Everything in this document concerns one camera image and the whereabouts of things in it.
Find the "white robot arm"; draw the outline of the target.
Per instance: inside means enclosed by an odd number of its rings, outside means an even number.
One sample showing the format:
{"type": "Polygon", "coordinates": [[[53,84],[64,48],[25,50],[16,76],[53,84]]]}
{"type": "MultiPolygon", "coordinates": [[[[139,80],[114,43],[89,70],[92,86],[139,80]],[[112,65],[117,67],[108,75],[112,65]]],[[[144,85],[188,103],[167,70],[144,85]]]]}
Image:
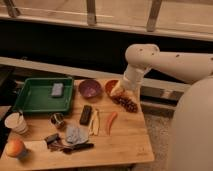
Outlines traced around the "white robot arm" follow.
{"type": "Polygon", "coordinates": [[[167,171],[213,171],[213,53],[162,52],[155,44],[132,44],[120,86],[134,90],[152,69],[190,87],[174,112],[167,171]]]}

